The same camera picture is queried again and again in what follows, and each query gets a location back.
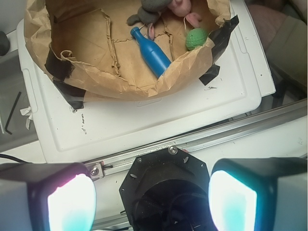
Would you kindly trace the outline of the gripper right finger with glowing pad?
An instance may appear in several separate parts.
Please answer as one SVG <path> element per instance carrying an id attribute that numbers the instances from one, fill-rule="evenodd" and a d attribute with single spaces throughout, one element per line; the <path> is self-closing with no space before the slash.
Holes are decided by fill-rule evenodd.
<path id="1" fill-rule="evenodd" d="M 308 162 L 300 157 L 223 158 L 209 206 L 219 231 L 306 231 Z"/>

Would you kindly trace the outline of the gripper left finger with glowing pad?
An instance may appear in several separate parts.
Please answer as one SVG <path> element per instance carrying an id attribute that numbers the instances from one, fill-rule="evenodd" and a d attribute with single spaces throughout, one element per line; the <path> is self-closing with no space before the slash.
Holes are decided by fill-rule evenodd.
<path id="1" fill-rule="evenodd" d="M 96 198 L 82 163 L 0 166 L 2 231 L 89 231 Z"/>

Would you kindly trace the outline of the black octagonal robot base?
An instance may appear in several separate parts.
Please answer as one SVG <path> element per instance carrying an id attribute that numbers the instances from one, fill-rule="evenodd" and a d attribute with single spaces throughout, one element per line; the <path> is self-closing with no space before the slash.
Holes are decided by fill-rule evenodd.
<path id="1" fill-rule="evenodd" d="M 135 231 L 215 231 L 205 162 L 179 150 L 137 157 L 119 193 Z"/>

